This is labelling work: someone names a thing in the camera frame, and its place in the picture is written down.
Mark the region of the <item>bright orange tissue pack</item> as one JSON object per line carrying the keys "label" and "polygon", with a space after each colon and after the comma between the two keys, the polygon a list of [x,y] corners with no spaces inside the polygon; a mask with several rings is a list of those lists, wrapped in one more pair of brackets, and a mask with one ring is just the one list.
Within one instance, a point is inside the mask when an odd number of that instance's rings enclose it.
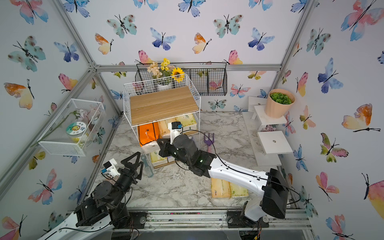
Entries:
{"label": "bright orange tissue pack", "polygon": [[160,130],[157,122],[137,127],[139,143],[145,154],[159,151],[157,140],[160,139]]}

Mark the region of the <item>orange-yellow tissue pack top shelf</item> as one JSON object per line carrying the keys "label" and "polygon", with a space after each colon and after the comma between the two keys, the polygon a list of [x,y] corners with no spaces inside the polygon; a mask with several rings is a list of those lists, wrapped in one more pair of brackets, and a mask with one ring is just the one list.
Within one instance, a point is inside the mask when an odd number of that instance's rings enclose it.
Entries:
{"label": "orange-yellow tissue pack top shelf", "polygon": [[211,178],[211,192],[214,199],[230,198],[230,183],[225,180]]}

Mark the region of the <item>yellow-green tissue pack top shelf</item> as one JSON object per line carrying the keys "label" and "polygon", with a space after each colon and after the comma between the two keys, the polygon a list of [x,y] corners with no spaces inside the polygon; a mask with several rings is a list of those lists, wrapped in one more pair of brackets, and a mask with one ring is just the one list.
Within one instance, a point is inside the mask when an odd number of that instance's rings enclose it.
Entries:
{"label": "yellow-green tissue pack top shelf", "polygon": [[249,191],[246,188],[234,183],[229,183],[229,186],[232,198],[245,198],[249,196]]}

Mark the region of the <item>pale orange tissue pack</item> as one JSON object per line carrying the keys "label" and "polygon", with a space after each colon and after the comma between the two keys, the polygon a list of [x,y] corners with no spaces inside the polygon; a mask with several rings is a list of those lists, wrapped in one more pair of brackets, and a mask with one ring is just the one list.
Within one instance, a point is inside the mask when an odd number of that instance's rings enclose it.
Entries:
{"label": "pale orange tissue pack", "polygon": [[174,118],[158,121],[159,133],[162,139],[169,139],[171,137],[170,130],[168,128],[169,123],[174,122]]}

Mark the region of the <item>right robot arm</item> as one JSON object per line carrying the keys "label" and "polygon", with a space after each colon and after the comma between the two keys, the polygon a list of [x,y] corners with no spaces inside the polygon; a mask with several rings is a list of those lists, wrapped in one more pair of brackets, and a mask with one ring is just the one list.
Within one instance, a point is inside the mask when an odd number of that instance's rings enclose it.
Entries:
{"label": "right robot arm", "polygon": [[199,150],[186,135],[179,135],[174,140],[158,139],[157,143],[161,157],[175,158],[195,175],[225,180],[261,196],[259,203],[246,203],[244,215],[249,220],[257,221],[266,215],[277,219],[286,217],[289,187],[278,170],[256,171],[234,165],[218,155]]}

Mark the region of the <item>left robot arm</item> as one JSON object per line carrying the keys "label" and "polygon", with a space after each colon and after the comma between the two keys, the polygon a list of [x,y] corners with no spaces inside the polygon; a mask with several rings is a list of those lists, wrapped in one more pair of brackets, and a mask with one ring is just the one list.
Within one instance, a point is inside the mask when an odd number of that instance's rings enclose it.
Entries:
{"label": "left robot arm", "polygon": [[115,228],[132,228],[134,220],[127,210],[126,194],[142,179],[144,163],[141,153],[121,161],[118,179],[98,184],[91,196],[58,226],[40,237],[41,240],[91,240]]}

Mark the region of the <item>yellow tissue pack bottom shelf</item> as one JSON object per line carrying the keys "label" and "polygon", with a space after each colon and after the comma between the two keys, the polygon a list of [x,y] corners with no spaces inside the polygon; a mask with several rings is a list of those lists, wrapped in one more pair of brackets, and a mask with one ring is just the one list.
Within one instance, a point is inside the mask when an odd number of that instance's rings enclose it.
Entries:
{"label": "yellow tissue pack bottom shelf", "polygon": [[152,163],[153,167],[157,167],[157,166],[168,163],[168,158],[167,157],[165,157],[165,158],[161,157],[159,155],[158,151],[154,151],[154,152],[150,153],[150,159],[151,159],[151,163]]}

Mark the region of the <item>green-white tissue pack middle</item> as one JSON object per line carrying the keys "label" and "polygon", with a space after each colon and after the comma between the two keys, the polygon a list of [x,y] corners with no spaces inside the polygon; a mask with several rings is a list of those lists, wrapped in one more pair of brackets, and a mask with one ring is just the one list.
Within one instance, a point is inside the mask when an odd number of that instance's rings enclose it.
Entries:
{"label": "green-white tissue pack middle", "polygon": [[180,122],[183,126],[183,128],[187,129],[196,129],[197,128],[197,121],[193,114],[188,115],[182,115],[175,117],[177,122]]}

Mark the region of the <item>teal small brush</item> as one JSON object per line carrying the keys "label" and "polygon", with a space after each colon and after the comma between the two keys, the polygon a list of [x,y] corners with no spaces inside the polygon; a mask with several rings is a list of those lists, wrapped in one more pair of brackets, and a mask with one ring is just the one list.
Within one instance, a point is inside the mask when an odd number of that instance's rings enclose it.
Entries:
{"label": "teal small brush", "polygon": [[151,161],[147,158],[147,155],[145,155],[145,154],[141,156],[141,160],[144,163],[145,175],[148,178],[152,178],[154,176],[154,169],[153,169]]}

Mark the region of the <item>purple and pink garden fork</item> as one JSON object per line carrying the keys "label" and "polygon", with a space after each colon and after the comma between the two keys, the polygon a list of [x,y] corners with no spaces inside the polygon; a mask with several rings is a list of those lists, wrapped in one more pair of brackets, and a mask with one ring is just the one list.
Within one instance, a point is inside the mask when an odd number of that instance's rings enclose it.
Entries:
{"label": "purple and pink garden fork", "polygon": [[214,133],[206,133],[204,135],[204,143],[207,145],[207,152],[214,154],[214,142],[215,142],[215,134]]}

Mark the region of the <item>round green-lidded jar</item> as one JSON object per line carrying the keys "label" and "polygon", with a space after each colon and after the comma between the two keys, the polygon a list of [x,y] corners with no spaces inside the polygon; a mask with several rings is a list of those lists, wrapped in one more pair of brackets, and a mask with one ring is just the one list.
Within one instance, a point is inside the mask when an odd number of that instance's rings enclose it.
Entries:
{"label": "round green-lidded jar", "polygon": [[87,135],[87,124],[84,122],[74,122],[66,128],[66,134],[74,142],[78,143]]}

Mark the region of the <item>artificial pink rose stem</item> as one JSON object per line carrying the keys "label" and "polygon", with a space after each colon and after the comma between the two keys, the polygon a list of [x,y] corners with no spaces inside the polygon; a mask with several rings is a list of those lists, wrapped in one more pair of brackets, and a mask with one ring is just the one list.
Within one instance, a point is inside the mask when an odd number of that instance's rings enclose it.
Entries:
{"label": "artificial pink rose stem", "polygon": [[30,148],[37,146],[40,142],[43,142],[49,138],[53,138],[52,135],[58,135],[59,129],[63,127],[63,124],[65,124],[68,119],[75,120],[76,122],[85,122],[91,121],[91,118],[93,114],[95,113],[95,110],[85,110],[85,109],[76,109],[74,111],[69,112],[65,117],[63,117],[59,122],[54,122],[53,125],[48,129],[48,131],[41,136],[39,140],[37,140],[35,143],[30,145]]}

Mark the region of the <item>white stepped stand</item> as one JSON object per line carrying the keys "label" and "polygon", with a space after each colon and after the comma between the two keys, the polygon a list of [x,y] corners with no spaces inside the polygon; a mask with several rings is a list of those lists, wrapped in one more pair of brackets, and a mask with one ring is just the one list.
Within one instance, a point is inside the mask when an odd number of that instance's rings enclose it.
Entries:
{"label": "white stepped stand", "polygon": [[286,122],[284,117],[271,118],[265,113],[266,99],[249,97],[248,111],[243,112],[247,133],[259,167],[281,166],[281,156],[293,153],[282,131],[276,129]]}

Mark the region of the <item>pink pot with green plant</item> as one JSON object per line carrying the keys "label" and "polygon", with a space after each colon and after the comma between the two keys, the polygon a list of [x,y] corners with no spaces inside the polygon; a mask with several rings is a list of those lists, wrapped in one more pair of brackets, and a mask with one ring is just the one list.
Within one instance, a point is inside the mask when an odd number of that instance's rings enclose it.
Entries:
{"label": "pink pot with green plant", "polygon": [[280,118],[294,105],[295,96],[282,89],[274,89],[268,93],[265,113],[271,118]]}

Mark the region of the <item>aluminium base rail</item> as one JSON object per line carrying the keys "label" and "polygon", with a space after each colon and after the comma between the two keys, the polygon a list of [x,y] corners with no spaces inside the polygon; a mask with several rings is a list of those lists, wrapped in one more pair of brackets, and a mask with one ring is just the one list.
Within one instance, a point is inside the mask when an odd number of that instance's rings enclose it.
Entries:
{"label": "aluminium base rail", "polygon": [[243,235],[262,234],[266,239],[273,231],[288,239],[288,234],[299,233],[299,239],[314,240],[309,218],[303,210],[289,209],[285,219],[263,216],[258,221],[247,220],[241,209],[132,209],[121,216],[107,216],[95,223],[86,223],[72,214],[55,227],[47,240],[91,240],[104,233],[134,232],[191,232],[191,231],[235,231]]}

